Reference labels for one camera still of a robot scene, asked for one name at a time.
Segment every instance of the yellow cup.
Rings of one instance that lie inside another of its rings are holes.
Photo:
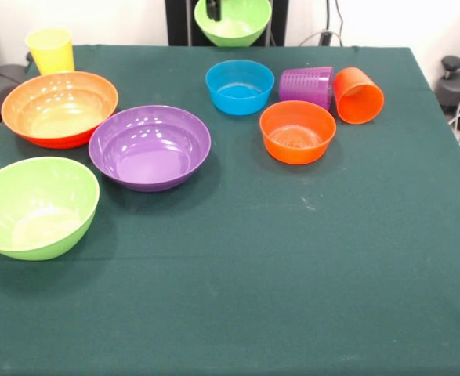
[[[74,71],[71,33],[51,27],[30,33],[26,45],[31,51],[40,74]]]

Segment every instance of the metal pole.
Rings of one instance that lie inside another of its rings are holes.
[[[270,0],[271,4],[271,14],[273,15],[273,0]],[[265,37],[265,46],[270,47],[270,37],[271,37],[271,19],[273,17],[270,17],[270,22],[268,22],[268,26],[266,26],[266,37]]]
[[[185,0],[186,4],[186,29],[188,35],[188,45],[192,45],[191,41],[191,0]]]

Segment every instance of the purple cup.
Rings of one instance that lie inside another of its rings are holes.
[[[329,111],[332,100],[332,67],[284,70],[280,77],[280,100],[305,100]]]
[[[177,107],[141,106],[101,124],[89,155],[104,175],[130,190],[158,192],[186,181],[210,148],[210,133],[198,117]]]

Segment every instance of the ribbed purple cup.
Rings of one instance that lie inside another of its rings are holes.
[[[280,77],[280,100],[305,100],[329,111],[332,100],[332,67],[284,70]]]

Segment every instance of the green bowl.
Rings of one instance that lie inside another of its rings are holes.
[[[222,0],[221,20],[207,17],[205,0],[195,6],[195,21],[218,47],[249,47],[262,34],[271,18],[270,0]]]
[[[90,226],[99,183],[83,164],[38,157],[0,169],[0,253],[19,260],[53,259]]]

